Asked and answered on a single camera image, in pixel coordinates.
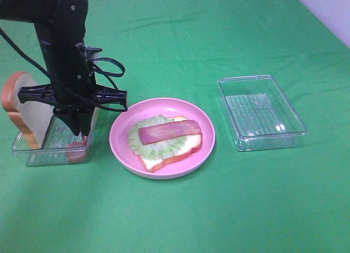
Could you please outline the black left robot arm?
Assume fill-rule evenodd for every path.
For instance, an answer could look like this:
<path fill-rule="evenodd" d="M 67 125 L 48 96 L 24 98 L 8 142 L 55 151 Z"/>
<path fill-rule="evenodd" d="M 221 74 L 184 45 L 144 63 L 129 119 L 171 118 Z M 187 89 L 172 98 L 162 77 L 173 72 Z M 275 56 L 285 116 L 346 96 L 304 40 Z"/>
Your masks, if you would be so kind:
<path fill-rule="evenodd" d="M 34 24 L 45 62 L 40 70 L 50 79 L 46 85 L 22 87 L 19 101 L 51 105 L 76 136 L 90 133 L 95 108 L 107 110 L 114 103 L 127 111 L 126 91 L 96 82 L 96 74 L 112 80 L 115 73 L 98 67 L 98 49 L 84 44 L 87 14 L 87 0 L 1 0 L 1 19 Z"/>

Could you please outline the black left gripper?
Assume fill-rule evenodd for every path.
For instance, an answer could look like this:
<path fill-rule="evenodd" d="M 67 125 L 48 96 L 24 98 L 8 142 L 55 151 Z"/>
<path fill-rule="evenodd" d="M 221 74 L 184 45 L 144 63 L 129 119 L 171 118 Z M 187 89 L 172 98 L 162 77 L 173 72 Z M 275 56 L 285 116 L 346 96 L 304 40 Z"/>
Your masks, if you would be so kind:
<path fill-rule="evenodd" d="M 53 82 L 44 85 L 20 86 L 17 92 L 20 103 L 27 101 L 41 102 L 57 109 L 85 109 L 96 107 L 113 112 L 126 112 L 127 91 L 118 89 L 110 76 L 105 76 L 113 85 L 112 88 L 96 84 L 91 95 L 81 96 L 62 82 L 52 77 Z M 92 110 L 74 112 L 54 112 L 54 116 L 64 122 L 71 132 L 78 136 L 88 136 L 91 130 Z"/>

